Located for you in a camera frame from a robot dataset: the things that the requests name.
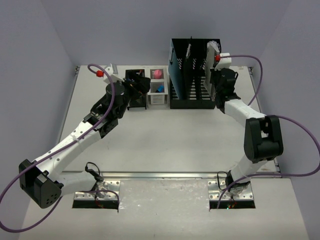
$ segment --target slotted black bin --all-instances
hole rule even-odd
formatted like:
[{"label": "slotted black bin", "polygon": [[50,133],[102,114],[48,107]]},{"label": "slotted black bin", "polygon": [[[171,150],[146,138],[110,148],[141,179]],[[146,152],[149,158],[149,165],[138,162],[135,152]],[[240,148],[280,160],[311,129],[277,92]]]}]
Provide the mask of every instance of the slotted black bin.
[{"label": "slotted black bin", "polygon": [[[215,102],[204,87],[207,43],[210,41],[217,42],[221,52],[220,39],[172,39],[169,60],[171,109],[215,108]],[[189,43],[190,54],[186,57]]]}]

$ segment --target black cable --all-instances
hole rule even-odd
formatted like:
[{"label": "black cable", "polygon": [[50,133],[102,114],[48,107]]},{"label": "black cable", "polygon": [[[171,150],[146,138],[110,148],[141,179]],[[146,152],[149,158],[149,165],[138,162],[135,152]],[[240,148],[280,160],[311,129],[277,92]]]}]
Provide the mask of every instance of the black cable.
[{"label": "black cable", "polygon": [[217,182],[218,182],[218,187],[219,187],[219,189],[220,189],[221,191],[223,191],[223,190],[225,190],[225,189],[221,189],[221,187],[220,187],[219,173],[224,173],[224,174],[226,174],[226,175],[227,175],[228,173],[225,172],[225,171],[218,171],[217,174],[216,174],[216,180],[217,180]]},{"label": "black cable", "polygon": [[99,173],[99,175],[100,175],[100,169],[99,169],[99,167],[97,166],[97,164],[95,164],[95,163],[93,163],[93,162],[91,162],[91,161],[88,161],[87,163],[86,163],[86,165],[85,165],[85,169],[88,169],[88,164],[92,164],[92,165],[94,165],[97,169],[98,169],[98,173]]}]

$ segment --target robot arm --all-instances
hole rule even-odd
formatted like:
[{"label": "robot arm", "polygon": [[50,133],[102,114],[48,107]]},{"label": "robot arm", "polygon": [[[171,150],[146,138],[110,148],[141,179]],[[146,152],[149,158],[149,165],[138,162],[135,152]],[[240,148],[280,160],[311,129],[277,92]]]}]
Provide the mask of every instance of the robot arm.
[{"label": "robot arm", "polygon": [[[129,71],[128,79],[122,80],[118,77],[114,66],[107,66],[105,70],[114,81],[115,89],[114,102],[106,118],[96,128],[80,138],[104,116],[108,109],[112,98],[110,84],[106,86],[106,94],[93,105],[90,113],[72,133],[44,155],[32,162],[26,159],[19,165],[19,172],[22,172],[36,161],[77,141],[76,144],[53,155],[20,177],[20,187],[43,209],[53,205],[63,195],[77,191],[91,191],[96,184],[103,181],[103,178],[92,169],[86,168],[80,173],[63,173],[63,170],[86,148],[104,138],[118,125],[118,119],[123,117],[131,100],[138,99],[141,94],[147,93],[150,89],[150,78],[139,76],[134,71]],[[97,76],[103,77],[103,74],[99,72]]]},{"label": "robot arm", "polygon": [[[277,116],[267,116],[246,105],[235,93],[238,73],[229,69],[231,58],[229,53],[219,53],[211,43],[207,45],[207,63],[205,68],[205,87],[216,106],[224,114],[229,115],[241,124],[244,130],[245,155],[232,168],[225,179],[226,186],[234,180],[256,173],[268,161],[275,159],[284,151],[280,121]],[[247,177],[229,191],[233,195],[242,192],[249,184]]]}]

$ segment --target wall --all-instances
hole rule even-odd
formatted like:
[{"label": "wall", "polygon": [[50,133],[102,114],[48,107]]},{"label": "wall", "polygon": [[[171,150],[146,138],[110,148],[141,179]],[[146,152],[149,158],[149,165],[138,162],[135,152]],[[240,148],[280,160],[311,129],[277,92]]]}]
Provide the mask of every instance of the wall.
[{"label": "wall", "polygon": [[[293,0],[267,44],[261,61],[264,78],[258,95],[262,110],[297,120],[320,140],[320,5],[317,0]],[[255,70],[257,84],[259,71]],[[319,164],[319,154],[307,134],[281,121],[283,173],[307,173]],[[292,178],[310,239],[320,239],[320,173]]]},{"label": "wall", "polygon": [[[0,0],[0,191],[18,165],[58,139],[74,82],[70,61],[39,0]],[[0,206],[0,221],[20,229],[29,198],[15,184]],[[18,234],[0,229],[0,239]]]},{"label": "wall", "polygon": [[170,39],[190,36],[260,57],[291,0],[41,1],[77,65],[166,65]]}]

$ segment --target cable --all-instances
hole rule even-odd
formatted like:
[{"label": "cable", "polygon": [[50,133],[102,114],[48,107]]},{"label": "cable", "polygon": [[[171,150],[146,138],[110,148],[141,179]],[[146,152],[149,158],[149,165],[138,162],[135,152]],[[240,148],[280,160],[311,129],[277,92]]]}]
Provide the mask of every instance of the cable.
[{"label": "cable", "polygon": [[100,169],[99,169],[99,167],[97,166],[97,164],[95,164],[95,163],[93,163],[93,162],[91,162],[91,161],[88,161],[87,163],[86,163],[86,165],[85,165],[85,168],[84,169],[88,169],[88,164],[92,164],[92,165],[94,165],[97,169],[98,169],[98,173],[99,173],[99,175],[100,175]]},{"label": "cable", "polygon": [[253,103],[253,101],[256,99],[257,95],[258,95],[258,92],[260,90],[260,87],[261,87],[261,83],[262,83],[262,76],[263,76],[263,67],[262,67],[262,63],[261,61],[259,60],[259,58],[255,57],[255,56],[251,56],[251,55],[230,55],[230,56],[221,56],[222,59],[225,59],[225,58],[250,58],[250,59],[255,59],[257,60],[257,62],[259,63],[260,65],[260,70],[261,70],[261,73],[260,73],[260,80],[259,80],[259,84],[258,84],[258,87],[256,88],[256,91],[255,91],[255,94],[253,96],[253,98],[250,100],[250,102],[248,103],[248,105],[251,105]]},{"label": "cable", "polygon": [[116,198],[118,200],[117,212],[119,212],[120,199],[119,199],[118,193],[116,193],[115,191],[111,191],[111,190],[84,191],[84,193],[87,193],[87,194],[97,194],[97,193],[101,193],[101,192],[112,193],[112,194],[114,194],[116,196]]},{"label": "cable", "polygon": [[[300,128],[302,128],[313,140],[313,142],[315,143],[316,145],[316,148],[318,149],[318,152],[319,152],[319,156],[320,156],[320,144],[317,140],[317,138],[309,131],[309,129],[307,129],[305,126],[303,126],[301,123],[297,122],[296,120],[293,120],[289,117],[286,117],[286,116],[280,116],[278,115],[277,116],[278,118],[280,119],[284,119],[284,120],[287,120],[289,122],[292,122],[294,123],[295,125],[298,125]],[[257,177],[257,176],[273,176],[273,177],[308,177],[308,176],[311,176],[317,172],[319,172],[320,170],[320,162],[319,162],[319,165],[318,167],[311,171],[311,172],[308,172],[308,173],[301,173],[301,174],[297,174],[297,173],[254,173],[254,174],[249,174],[248,177],[251,178],[251,177]],[[243,180],[243,179],[246,179],[247,177],[243,176],[235,181],[233,181],[230,185],[228,185],[223,191],[222,193],[220,194],[220,197],[219,197],[219,200],[218,200],[218,204],[217,204],[217,209],[219,208],[220,206],[220,202],[221,202],[221,199],[222,199],[222,196],[225,194],[226,191],[228,191],[233,185],[235,185],[237,182]]]},{"label": "cable", "polygon": [[217,183],[218,183],[218,188],[219,188],[221,191],[223,191],[223,190],[225,190],[225,189],[221,189],[221,187],[220,187],[219,173],[224,173],[224,174],[226,174],[226,175],[228,175],[228,173],[226,173],[225,171],[218,171],[218,172],[216,173],[216,181],[217,181]]},{"label": "cable", "polygon": [[[111,108],[114,104],[115,101],[115,86],[114,83],[112,82],[112,78],[109,76],[109,74],[106,72],[106,70],[104,70],[101,66],[97,65],[97,64],[89,64],[88,65],[88,69],[90,72],[96,74],[95,71],[93,71],[91,69],[91,67],[96,67],[98,69],[100,69],[101,71],[104,72],[104,74],[107,76],[107,78],[110,81],[111,84],[111,90],[112,90],[112,96],[111,96],[111,102],[110,105],[108,107],[108,109],[106,110],[106,112],[104,113],[104,115],[102,116],[102,118],[95,124],[93,125],[90,129],[88,129],[85,133],[83,133],[81,136],[78,137],[78,140],[82,139],[84,136],[86,136],[89,132],[91,132],[93,129],[95,129],[105,118],[106,116],[109,114],[109,112],[111,111]],[[45,156],[44,158],[42,158],[41,160],[35,162],[34,164],[32,164],[31,166],[28,166],[26,169],[24,169],[22,172],[20,172],[15,178],[12,179],[12,181],[8,184],[8,186],[6,186],[4,188],[4,190],[2,191],[2,193],[0,194],[0,204],[2,202],[2,200],[4,199],[5,194],[7,193],[7,191],[12,187],[12,185],[22,176],[24,175],[26,172],[28,172],[30,169],[34,168],[35,166],[39,165],[40,163],[44,162],[45,160],[51,158],[52,156],[62,152],[63,150],[66,150],[67,148],[71,147],[72,145],[74,145],[75,143],[77,143],[76,140],[70,142],[69,144],[67,144],[66,146],[58,149],[57,151],[52,152],[51,154]],[[47,217],[49,217],[49,215],[53,212],[53,210],[57,207],[57,205],[59,204],[61,200],[61,197],[58,199],[58,201],[56,201],[56,204],[52,207],[52,209],[49,211],[49,213],[47,215],[45,215],[40,221],[36,222],[35,224],[33,224],[32,226],[23,228],[23,229],[10,229],[6,226],[3,225],[3,223],[0,221],[0,228],[3,229],[6,232],[9,233],[22,233],[25,231],[28,231],[30,229],[33,229],[34,227],[38,226],[40,223],[42,223]]]}]

